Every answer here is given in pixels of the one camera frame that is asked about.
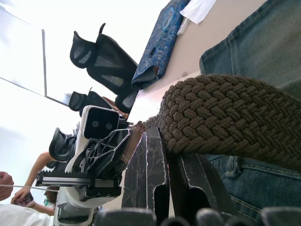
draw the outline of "blue jeans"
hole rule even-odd
[[[264,81],[301,98],[301,1],[268,0],[200,59],[202,74]],[[241,215],[301,206],[301,174],[236,156],[208,155]]]

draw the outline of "chair backrest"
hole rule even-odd
[[[137,91],[131,87],[137,63],[111,37],[102,34],[96,43],[82,39],[74,32],[70,59],[79,68],[86,68],[89,76],[117,95],[116,107],[129,113]]]
[[[79,115],[82,116],[84,107],[88,105],[113,109],[105,99],[103,99],[94,91],[89,91],[88,95],[81,94],[75,91],[72,93],[69,101],[69,108],[71,110],[79,112]]]

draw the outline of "smartphone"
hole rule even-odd
[[[19,202],[18,199],[14,201],[14,205],[18,205],[18,206],[27,206],[27,204],[29,204],[31,201],[33,201],[33,196],[32,194],[29,192],[27,194],[27,196],[23,199],[23,202]]]

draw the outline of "cable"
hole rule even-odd
[[[44,191],[49,191],[49,192],[58,192],[58,190],[52,190],[52,189],[47,189],[47,188],[39,188],[39,187],[30,187],[30,186],[0,185],[0,187],[27,187],[27,188],[33,188],[33,189],[44,190]]]

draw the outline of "blue patterned fabric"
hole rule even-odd
[[[134,89],[144,89],[164,76],[182,23],[180,11],[188,2],[171,0],[161,11],[132,79]]]

